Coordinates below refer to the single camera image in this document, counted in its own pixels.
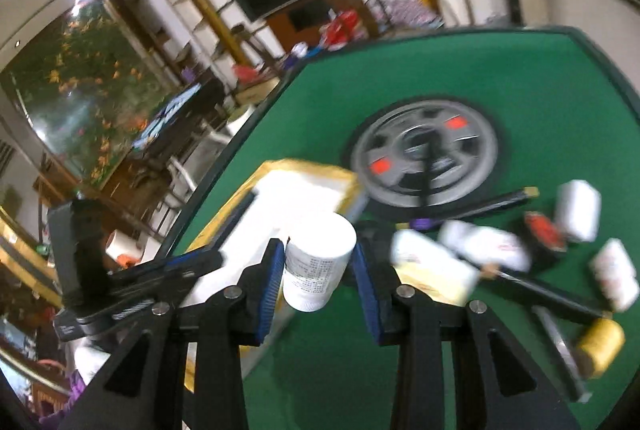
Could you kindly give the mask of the yellow cardboard tray box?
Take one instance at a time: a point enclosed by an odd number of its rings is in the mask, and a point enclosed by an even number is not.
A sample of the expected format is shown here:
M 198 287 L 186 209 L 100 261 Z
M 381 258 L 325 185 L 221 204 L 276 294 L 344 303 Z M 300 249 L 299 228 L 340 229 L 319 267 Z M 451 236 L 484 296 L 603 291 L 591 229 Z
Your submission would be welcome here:
M 244 269 L 262 260 L 271 238 L 279 238 L 286 248 L 288 229 L 305 214 L 336 212 L 354 226 L 362 211 L 362 198 L 357 176 L 352 171 L 296 159 L 260 164 L 191 243 L 191 249 L 204 248 L 222 233 L 222 225 L 239 210 L 241 201 L 250 201 L 222 243 L 221 268 L 200 278 L 183 304 L 201 304 L 222 289 L 236 286 Z M 270 335 L 257 348 L 240 347 L 243 377 L 257 366 L 295 312 L 285 301 L 281 285 Z

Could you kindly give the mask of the grey round table centre panel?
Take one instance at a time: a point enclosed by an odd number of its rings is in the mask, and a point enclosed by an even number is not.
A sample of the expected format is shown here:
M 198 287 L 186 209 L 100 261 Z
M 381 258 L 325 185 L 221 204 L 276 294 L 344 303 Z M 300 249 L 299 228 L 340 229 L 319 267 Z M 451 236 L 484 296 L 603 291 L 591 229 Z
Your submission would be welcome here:
M 367 213 L 410 220 L 486 197 L 508 157 L 503 128 L 471 101 L 416 96 L 368 116 L 341 154 L 368 199 Z

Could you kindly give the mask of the long black textured stick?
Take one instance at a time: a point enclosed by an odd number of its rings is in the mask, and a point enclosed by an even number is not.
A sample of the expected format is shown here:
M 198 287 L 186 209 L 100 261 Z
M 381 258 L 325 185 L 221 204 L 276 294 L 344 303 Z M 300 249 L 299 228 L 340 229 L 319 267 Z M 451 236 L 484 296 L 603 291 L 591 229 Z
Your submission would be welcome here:
M 535 305 L 532 307 L 532 313 L 549 339 L 556 360 L 563 370 L 570 400 L 574 403 L 586 404 L 591 398 L 591 392 L 586 387 L 584 379 L 582 379 L 572 350 L 570 350 L 570 346 L 564 338 L 560 327 L 546 307 Z

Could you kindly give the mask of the white power adapter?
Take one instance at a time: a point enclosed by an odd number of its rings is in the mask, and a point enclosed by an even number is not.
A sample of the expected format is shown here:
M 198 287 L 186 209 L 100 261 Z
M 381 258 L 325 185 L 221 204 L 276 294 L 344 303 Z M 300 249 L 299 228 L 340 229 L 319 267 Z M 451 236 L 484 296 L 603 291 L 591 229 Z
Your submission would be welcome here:
M 583 179 L 562 184 L 556 197 L 554 221 L 572 242 L 593 242 L 597 238 L 601 194 Z

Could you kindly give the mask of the white bottle green label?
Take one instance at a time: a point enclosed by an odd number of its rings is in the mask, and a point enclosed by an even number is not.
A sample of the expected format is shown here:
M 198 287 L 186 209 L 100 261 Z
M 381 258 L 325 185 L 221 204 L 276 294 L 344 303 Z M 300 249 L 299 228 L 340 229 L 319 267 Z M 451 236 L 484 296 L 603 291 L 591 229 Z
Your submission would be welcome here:
M 432 300 L 464 306 L 480 280 L 480 271 L 447 248 L 411 229 L 401 229 L 390 242 L 390 263 L 401 283 L 416 287 Z

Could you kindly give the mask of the red plastic bag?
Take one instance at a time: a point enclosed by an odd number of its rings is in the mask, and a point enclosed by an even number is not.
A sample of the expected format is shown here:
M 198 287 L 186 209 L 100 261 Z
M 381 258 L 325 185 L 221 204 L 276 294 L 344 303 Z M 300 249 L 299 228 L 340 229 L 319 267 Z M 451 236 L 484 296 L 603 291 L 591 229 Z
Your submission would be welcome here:
M 320 28 L 320 47 L 325 50 L 339 50 L 364 38 L 367 38 L 367 31 L 355 9 L 340 12 Z

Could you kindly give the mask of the white bottle printed label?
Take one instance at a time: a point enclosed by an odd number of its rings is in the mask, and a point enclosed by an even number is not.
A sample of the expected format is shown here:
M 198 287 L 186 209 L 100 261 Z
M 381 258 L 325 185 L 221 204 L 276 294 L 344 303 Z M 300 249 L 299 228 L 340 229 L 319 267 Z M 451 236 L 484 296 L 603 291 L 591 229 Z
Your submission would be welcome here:
M 357 243 L 355 228 L 336 212 L 303 215 L 288 229 L 282 292 L 298 312 L 323 309 Z

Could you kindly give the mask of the white bottle red label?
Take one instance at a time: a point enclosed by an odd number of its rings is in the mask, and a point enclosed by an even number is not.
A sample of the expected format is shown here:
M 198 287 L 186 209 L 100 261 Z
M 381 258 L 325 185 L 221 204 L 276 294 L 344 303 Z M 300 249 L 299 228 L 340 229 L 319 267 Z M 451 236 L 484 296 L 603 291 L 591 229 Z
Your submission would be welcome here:
M 498 264 L 522 273 L 532 268 L 532 257 L 523 242 L 502 229 L 450 220 L 440 227 L 437 240 L 459 257 L 480 266 Z

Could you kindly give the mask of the black tape red core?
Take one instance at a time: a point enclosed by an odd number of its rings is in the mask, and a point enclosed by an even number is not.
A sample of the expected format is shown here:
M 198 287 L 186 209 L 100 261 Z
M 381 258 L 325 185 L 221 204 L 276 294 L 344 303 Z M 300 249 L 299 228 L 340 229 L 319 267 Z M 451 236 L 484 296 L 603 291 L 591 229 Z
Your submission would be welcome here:
M 567 251 L 565 237 L 548 216 L 537 211 L 527 211 L 524 213 L 524 226 L 529 238 L 541 250 L 550 254 L 563 254 Z

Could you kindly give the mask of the black marker yellow cap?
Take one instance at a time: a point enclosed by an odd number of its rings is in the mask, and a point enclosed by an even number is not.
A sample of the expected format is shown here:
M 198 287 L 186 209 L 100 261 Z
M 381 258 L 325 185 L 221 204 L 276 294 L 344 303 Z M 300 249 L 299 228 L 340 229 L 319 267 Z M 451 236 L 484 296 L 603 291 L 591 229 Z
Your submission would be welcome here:
M 447 221 L 460 221 L 474 219 L 474 217 L 486 216 L 498 211 L 517 207 L 532 199 L 538 198 L 540 191 L 535 186 L 526 186 L 510 193 L 502 194 L 491 199 L 475 202 L 466 207 L 457 208 L 447 213 L 431 217 L 419 217 L 405 223 L 397 223 L 398 229 L 414 229 L 415 231 L 432 231 Z

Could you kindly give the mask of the black side table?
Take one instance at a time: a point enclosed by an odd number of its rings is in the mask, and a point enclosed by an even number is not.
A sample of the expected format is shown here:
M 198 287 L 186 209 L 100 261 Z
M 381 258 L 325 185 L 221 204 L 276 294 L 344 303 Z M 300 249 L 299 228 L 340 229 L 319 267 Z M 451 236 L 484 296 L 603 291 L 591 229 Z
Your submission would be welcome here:
M 164 165 L 192 139 L 202 120 L 210 121 L 217 116 L 216 107 L 225 97 L 224 86 L 214 76 L 189 86 L 157 111 L 134 138 L 129 156 Z

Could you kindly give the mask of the yellow tape roll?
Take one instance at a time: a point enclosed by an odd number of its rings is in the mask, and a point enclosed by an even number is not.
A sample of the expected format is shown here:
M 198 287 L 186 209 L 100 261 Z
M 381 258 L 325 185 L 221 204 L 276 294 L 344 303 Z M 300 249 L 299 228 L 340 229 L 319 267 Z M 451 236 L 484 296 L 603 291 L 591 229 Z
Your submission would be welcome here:
M 626 341 L 617 321 L 600 318 L 582 335 L 575 346 L 575 360 L 585 379 L 599 378 L 614 362 Z

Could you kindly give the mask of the black pen gold tips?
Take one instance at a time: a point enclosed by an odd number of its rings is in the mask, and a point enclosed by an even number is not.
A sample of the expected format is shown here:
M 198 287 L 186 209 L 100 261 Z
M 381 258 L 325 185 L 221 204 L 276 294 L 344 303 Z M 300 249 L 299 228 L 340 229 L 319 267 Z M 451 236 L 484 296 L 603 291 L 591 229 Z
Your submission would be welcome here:
M 480 276 L 496 294 L 521 305 L 545 307 L 576 324 L 588 325 L 598 319 L 613 318 L 613 314 L 600 305 L 505 266 L 486 264 L 480 268 Z

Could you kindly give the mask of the small white red-label bottle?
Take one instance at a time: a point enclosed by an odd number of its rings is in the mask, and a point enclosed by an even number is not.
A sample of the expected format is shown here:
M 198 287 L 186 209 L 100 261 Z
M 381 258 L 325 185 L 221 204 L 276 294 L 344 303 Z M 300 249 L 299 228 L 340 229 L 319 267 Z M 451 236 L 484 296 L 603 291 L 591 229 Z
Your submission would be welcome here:
M 626 312 L 638 300 L 637 271 L 620 239 L 608 239 L 592 258 L 589 267 L 614 312 Z

